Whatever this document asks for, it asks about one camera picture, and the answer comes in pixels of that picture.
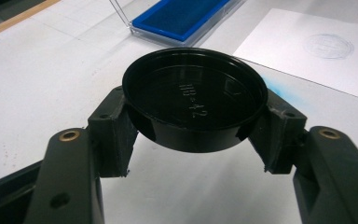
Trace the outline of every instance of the blue ink pad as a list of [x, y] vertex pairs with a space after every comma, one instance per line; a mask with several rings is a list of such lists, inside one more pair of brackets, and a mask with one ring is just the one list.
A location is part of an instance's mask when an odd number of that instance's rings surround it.
[[161, 0], [132, 21], [147, 32], [186, 41], [230, 0]]

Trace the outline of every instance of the white table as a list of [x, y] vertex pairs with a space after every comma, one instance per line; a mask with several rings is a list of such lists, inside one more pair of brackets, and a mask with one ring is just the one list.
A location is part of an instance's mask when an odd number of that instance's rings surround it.
[[[200, 44], [232, 54], [273, 7], [358, 23], [358, 0], [248, 0]], [[126, 68], [162, 46], [131, 35], [108, 0], [61, 0], [0, 33], [0, 178], [44, 157]], [[281, 97], [358, 146], [358, 98], [249, 63]], [[271, 175], [250, 143], [186, 154], [139, 135], [127, 178], [103, 179], [106, 223], [300, 223], [292, 175]]]

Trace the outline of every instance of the sheet of paper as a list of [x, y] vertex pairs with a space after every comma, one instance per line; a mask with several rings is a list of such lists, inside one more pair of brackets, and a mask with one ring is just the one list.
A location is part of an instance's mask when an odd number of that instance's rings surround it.
[[358, 96], [358, 24], [272, 9], [234, 56]]

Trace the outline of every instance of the black plastic part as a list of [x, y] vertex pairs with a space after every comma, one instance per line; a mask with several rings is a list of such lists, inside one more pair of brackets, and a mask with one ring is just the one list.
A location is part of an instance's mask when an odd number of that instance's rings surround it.
[[294, 177], [303, 223], [358, 223], [357, 147], [340, 131], [313, 127], [303, 149], [308, 159], [296, 161]]
[[268, 90], [268, 102], [249, 140], [272, 174], [290, 174], [292, 156], [301, 146], [307, 121], [300, 111], [292, 107], [273, 91]]
[[133, 127], [121, 87], [114, 88], [89, 117], [100, 177], [127, 176], [138, 131]]
[[213, 152], [237, 145], [268, 99], [255, 70], [207, 49], [164, 49], [135, 61], [123, 77], [134, 126], [175, 150]]
[[48, 142], [24, 223], [103, 223], [96, 173], [89, 133], [56, 133]]
[[0, 179], [0, 223], [23, 223], [41, 161]]

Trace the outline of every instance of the circular stamp mark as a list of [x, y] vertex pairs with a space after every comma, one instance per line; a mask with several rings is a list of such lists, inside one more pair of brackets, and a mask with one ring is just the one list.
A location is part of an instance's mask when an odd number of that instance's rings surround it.
[[345, 59], [353, 53], [354, 46], [338, 35], [321, 34], [306, 38], [304, 49], [319, 58]]

